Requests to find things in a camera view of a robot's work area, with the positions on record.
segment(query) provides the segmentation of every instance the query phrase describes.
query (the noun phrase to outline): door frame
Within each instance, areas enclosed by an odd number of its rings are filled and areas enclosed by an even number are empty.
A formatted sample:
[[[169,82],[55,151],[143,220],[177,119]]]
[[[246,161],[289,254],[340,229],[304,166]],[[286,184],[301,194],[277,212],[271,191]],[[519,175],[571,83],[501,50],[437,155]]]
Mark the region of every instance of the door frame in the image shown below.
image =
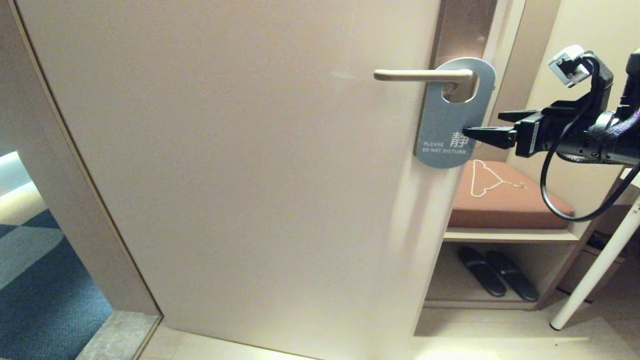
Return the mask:
[[[4,137],[111,307],[160,315],[60,115],[14,0],[0,0],[0,32]]]

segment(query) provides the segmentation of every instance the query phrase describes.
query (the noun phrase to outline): wire hanger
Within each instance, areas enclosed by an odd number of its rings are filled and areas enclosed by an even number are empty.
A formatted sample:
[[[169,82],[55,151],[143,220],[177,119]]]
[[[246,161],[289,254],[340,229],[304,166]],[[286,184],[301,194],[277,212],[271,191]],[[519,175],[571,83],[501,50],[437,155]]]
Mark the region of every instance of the wire hanger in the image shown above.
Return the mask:
[[[482,165],[484,166],[485,169],[489,170],[489,172],[491,172],[493,174],[493,176],[495,176],[498,180],[500,180],[499,182],[491,185],[490,187],[484,188],[482,194],[480,194],[480,195],[474,194],[474,184],[476,183],[476,162],[482,163]],[[498,174],[496,174],[490,167],[486,166],[486,163],[484,161],[482,161],[482,160],[474,160],[474,173],[473,173],[473,177],[471,177],[471,196],[473,196],[473,197],[483,197],[483,196],[486,195],[486,193],[489,190],[492,190],[492,189],[498,187],[498,185],[500,185],[500,184],[509,184],[509,185],[511,185],[511,186],[513,186],[515,188],[523,188],[524,187],[524,184],[522,184],[522,183],[514,184],[512,182],[502,180],[502,178],[500,176],[498,176]]]

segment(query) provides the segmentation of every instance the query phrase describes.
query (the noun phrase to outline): chinese character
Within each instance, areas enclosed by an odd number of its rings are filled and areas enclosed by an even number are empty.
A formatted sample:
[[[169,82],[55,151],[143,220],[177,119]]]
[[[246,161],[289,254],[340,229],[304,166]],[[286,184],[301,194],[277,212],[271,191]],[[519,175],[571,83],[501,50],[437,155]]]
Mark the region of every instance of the chinese character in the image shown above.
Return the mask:
[[[456,131],[451,136],[451,147],[464,147],[469,142],[469,138]]]

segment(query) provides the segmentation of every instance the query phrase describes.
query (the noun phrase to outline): robotic arm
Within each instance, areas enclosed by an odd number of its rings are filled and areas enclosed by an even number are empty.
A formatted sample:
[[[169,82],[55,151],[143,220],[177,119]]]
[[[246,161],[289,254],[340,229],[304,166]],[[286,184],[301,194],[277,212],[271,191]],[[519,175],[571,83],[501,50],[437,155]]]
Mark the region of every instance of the robotic arm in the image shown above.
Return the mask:
[[[573,45],[553,57],[548,65],[568,87],[591,76],[591,90],[576,101],[556,101],[543,109],[505,111],[498,115],[498,119],[514,123],[513,127],[468,127],[463,134],[501,149],[515,146],[516,155],[525,158],[547,151],[540,179],[545,204],[565,220],[591,220],[613,205],[640,170],[640,49],[629,56],[627,83],[616,111],[606,111],[613,73],[593,52]],[[583,217],[569,217],[553,207],[547,195],[547,170],[554,154],[574,163],[634,167],[596,211]]]

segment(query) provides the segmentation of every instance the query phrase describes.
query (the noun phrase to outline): black cable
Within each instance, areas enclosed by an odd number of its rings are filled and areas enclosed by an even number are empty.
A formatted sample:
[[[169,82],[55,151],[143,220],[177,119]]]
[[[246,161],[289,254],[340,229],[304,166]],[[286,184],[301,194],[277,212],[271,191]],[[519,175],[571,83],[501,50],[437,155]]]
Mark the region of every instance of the black cable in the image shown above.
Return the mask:
[[[593,102],[593,94],[595,93],[595,89],[599,81],[600,62],[598,61],[598,58],[596,58],[591,54],[584,54],[582,55],[582,59],[585,61],[589,61],[593,66],[593,71],[591,72],[591,91],[589,92],[589,97],[585,100],[584,104],[582,104],[575,118],[573,118],[573,120],[564,127],[560,136],[557,137],[556,140],[554,140],[553,144],[551,145],[551,147],[547,152],[547,156],[545,157],[545,162],[542,164],[542,171],[540,172],[540,192],[542,193],[542,199],[545,201],[545,204],[547,205],[549,210],[551,210],[551,212],[553,212],[553,214],[557,215],[559,218],[562,218],[563,220],[567,220],[567,221],[573,221],[573,222],[588,221],[597,216],[602,215],[602,213],[607,211],[607,209],[609,209],[616,202],[616,200],[618,200],[620,195],[622,195],[622,193],[627,189],[627,187],[631,183],[631,180],[633,180],[634,177],[637,175],[637,173],[640,172],[640,162],[639,162],[636,165],[634,165],[634,167],[631,169],[627,177],[625,177],[625,179],[622,180],[622,183],[618,185],[618,187],[611,194],[611,196],[609,196],[607,200],[605,200],[597,209],[594,210],[594,212],[590,214],[587,214],[581,217],[570,217],[567,214],[564,214],[562,211],[559,211],[558,209],[556,209],[556,207],[551,203],[551,199],[549,199],[549,195],[547,191],[547,172],[549,170],[549,164],[551,164],[551,159],[556,153],[556,149],[558,145],[560,145],[560,142],[577,125],[580,117],[584,114],[585,111],[587,111],[587,109],[589,108],[589,105],[591,105],[591,103]]]

